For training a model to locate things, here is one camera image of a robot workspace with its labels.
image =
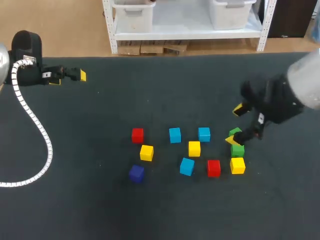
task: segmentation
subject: yellow cube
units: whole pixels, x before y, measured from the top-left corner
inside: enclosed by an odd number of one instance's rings
[[[200,157],[201,148],[199,141],[189,142],[189,157]]]
[[[232,174],[243,174],[246,169],[243,157],[233,157],[230,161],[230,168]]]
[[[140,151],[140,159],[151,162],[153,156],[154,156],[154,147],[142,145],[141,151]]]

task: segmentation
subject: blue cube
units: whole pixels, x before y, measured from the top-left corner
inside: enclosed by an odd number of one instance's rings
[[[199,142],[210,142],[210,128],[208,127],[199,127],[198,130]]]
[[[180,127],[170,128],[169,135],[170,135],[170,143],[172,144],[181,143]]]
[[[138,165],[133,165],[129,172],[130,180],[137,184],[142,182],[144,175],[145,175],[145,168]]]
[[[184,157],[180,165],[180,173],[191,176],[192,172],[194,171],[194,167],[195,161]]]

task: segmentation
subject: cube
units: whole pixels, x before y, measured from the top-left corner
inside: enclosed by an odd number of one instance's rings
[[[229,132],[229,137],[232,136],[232,135],[234,135],[234,134],[237,133],[237,132],[242,132],[242,130],[241,130],[240,128],[238,128],[238,127],[232,129],[232,130]]]
[[[207,165],[207,174],[209,178],[218,178],[221,174],[220,161],[219,160],[208,160]]]
[[[244,145],[231,145],[231,157],[232,158],[243,158],[245,155],[245,146]]]
[[[230,161],[230,168],[232,174],[243,174],[246,169],[243,157],[233,157]]]
[[[181,143],[180,127],[169,128],[169,135],[171,144]]]
[[[140,159],[143,161],[152,161],[152,157],[154,156],[154,147],[142,145],[140,151]]]
[[[189,157],[200,157],[201,148],[199,141],[189,142]]]
[[[141,183],[145,175],[145,168],[138,165],[133,165],[130,172],[129,178],[134,183]]]
[[[132,142],[134,144],[143,144],[144,143],[144,129],[143,128],[134,128],[132,129]]]
[[[210,128],[209,127],[199,127],[198,138],[202,143],[210,142]]]
[[[195,161],[185,157],[182,159],[182,162],[180,164],[181,174],[191,176],[192,172],[194,171],[194,168],[195,168]]]

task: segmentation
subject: white storage bin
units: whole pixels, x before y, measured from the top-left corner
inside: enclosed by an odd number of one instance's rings
[[[156,2],[149,0],[115,0],[112,6],[117,15],[117,28],[122,33],[151,32],[155,5]]]
[[[216,30],[242,29],[257,0],[209,0],[210,17]]]

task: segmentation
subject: white cable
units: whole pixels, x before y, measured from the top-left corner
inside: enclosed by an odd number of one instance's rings
[[[41,122],[38,120],[36,115],[31,111],[31,109],[27,105],[26,101],[22,97],[22,94],[20,92],[19,85],[18,85],[18,80],[17,80],[18,68],[20,68],[21,66],[27,66],[27,65],[33,65],[33,64],[34,63],[30,60],[19,60],[13,64],[12,71],[11,71],[12,86],[13,86],[13,90],[15,92],[15,95],[18,98],[21,106],[24,108],[24,110],[29,115],[29,117],[32,119],[34,124],[38,127],[40,133],[43,136],[43,139],[44,139],[46,146],[47,146],[47,149],[48,149],[47,159],[46,159],[44,167],[35,176],[33,176],[27,180],[24,180],[24,181],[0,182],[0,187],[7,187],[7,188],[20,187],[20,186],[24,186],[24,185],[27,185],[27,184],[34,182],[35,180],[39,179],[43,174],[45,174],[45,172],[48,170],[48,168],[51,164],[52,158],[53,158],[53,148],[52,148],[50,138],[49,138],[45,128],[42,126]]]

